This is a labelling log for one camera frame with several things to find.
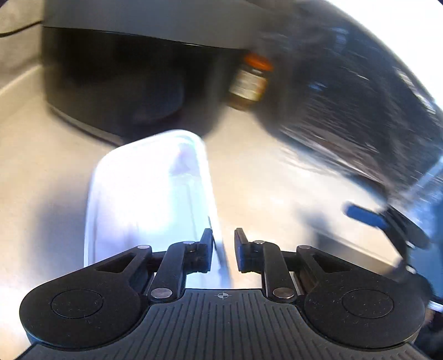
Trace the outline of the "brown jar orange lid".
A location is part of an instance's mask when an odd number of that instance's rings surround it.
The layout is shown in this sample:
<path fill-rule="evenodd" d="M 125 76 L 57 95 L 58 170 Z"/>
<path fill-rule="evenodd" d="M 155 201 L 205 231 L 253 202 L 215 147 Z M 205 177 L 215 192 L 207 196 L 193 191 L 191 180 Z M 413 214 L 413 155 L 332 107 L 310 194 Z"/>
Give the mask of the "brown jar orange lid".
<path fill-rule="evenodd" d="M 245 111 L 259 102 L 273 72 L 270 60 L 257 53 L 247 53 L 229 88 L 228 105 Z"/>

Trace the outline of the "white foam tray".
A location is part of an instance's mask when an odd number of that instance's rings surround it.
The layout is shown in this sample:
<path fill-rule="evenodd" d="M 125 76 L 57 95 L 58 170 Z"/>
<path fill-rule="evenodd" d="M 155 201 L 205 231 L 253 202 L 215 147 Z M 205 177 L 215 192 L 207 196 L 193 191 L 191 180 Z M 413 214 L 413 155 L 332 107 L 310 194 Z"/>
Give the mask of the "white foam tray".
<path fill-rule="evenodd" d="M 83 264 L 90 266 L 138 245 L 166 251 L 180 241 L 215 240 L 207 274 L 191 274 L 186 286 L 231 285 L 204 141 L 170 130 L 106 154 L 89 186 Z"/>

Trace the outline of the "black countertop appliance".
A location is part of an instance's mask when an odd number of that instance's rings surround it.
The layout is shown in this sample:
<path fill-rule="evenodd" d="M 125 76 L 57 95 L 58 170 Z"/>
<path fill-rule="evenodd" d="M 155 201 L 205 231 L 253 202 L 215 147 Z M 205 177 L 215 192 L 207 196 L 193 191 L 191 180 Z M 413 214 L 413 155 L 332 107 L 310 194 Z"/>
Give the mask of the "black countertop appliance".
<path fill-rule="evenodd" d="M 46 1 L 47 104 L 114 144 L 202 136 L 268 16 L 251 1 Z"/>

